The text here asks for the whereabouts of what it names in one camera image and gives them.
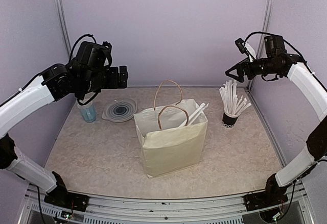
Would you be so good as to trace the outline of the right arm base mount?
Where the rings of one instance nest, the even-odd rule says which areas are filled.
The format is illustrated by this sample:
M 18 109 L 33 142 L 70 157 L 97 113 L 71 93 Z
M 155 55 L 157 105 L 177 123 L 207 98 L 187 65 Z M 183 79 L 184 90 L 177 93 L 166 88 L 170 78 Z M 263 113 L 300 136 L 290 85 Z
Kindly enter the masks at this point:
M 247 211 L 268 208 L 271 206 L 279 205 L 282 202 L 285 203 L 288 201 L 288 197 L 286 194 L 270 195 L 267 194 L 265 191 L 257 193 L 248 193 L 243 197 L 243 199 Z

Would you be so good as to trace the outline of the cream paper takeout bag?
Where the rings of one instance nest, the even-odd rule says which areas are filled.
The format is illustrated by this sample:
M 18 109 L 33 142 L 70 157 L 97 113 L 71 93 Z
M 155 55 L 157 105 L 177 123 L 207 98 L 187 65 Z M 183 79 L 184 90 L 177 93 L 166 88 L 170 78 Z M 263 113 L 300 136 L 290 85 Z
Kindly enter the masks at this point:
M 134 114 L 147 177 L 160 177 L 200 162 L 208 124 L 204 111 L 190 126 L 179 128 L 200 105 L 194 99 L 180 97 L 175 103 L 154 104 Z

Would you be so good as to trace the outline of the white straw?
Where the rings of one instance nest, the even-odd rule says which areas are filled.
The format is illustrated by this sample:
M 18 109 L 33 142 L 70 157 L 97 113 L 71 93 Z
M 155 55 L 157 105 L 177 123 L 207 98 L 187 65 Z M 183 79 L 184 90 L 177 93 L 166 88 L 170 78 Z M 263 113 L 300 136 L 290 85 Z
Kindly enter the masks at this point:
M 188 124 L 191 123 L 191 120 L 195 118 L 195 116 L 202 111 L 202 109 L 206 106 L 205 103 L 202 103 L 190 116 L 189 116 L 189 122 Z
M 190 126 L 200 115 L 201 113 L 209 106 L 209 103 L 202 103 L 190 116 L 189 120 L 185 120 L 179 125 L 179 128 L 182 126 Z

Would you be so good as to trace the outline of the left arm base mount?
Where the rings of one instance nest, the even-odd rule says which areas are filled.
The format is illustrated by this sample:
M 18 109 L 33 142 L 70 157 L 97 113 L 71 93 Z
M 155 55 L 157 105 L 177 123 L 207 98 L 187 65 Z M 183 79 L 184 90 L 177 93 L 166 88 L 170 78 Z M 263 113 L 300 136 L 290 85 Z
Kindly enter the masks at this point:
M 54 190 L 46 194 L 44 201 L 54 206 L 85 212 L 89 202 L 89 196 L 68 191 Z

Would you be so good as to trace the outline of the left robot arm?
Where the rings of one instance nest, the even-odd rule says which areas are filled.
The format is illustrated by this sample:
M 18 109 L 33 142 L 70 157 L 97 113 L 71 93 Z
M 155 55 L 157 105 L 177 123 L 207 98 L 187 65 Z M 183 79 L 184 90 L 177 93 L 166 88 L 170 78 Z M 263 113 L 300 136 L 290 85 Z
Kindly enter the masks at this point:
M 24 155 L 9 131 L 29 115 L 73 94 L 79 105 L 88 105 L 103 89 L 127 87 L 126 66 L 112 66 L 112 45 L 78 38 L 67 64 L 54 64 L 36 74 L 25 86 L 1 103 L 1 169 L 6 169 L 41 188 L 59 205 L 66 206 L 72 196 L 61 178 Z

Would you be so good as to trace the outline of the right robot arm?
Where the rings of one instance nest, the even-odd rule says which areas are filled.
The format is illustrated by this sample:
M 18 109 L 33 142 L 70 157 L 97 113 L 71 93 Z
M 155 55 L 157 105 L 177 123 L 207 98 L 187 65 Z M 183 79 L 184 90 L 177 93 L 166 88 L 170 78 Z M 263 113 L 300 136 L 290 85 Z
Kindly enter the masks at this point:
M 280 199 L 281 189 L 287 188 L 326 156 L 326 87 L 310 70 L 297 49 L 293 54 L 287 52 L 285 46 L 290 43 L 283 36 L 265 33 L 264 43 L 266 57 L 258 59 L 246 40 L 237 39 L 235 45 L 240 53 L 247 57 L 228 69 L 225 74 L 238 82 L 252 80 L 256 76 L 264 78 L 269 74 L 273 74 L 276 80 L 287 78 L 302 92 L 320 122 L 308 136 L 303 150 L 267 180 L 261 200 L 265 205 L 271 206 Z

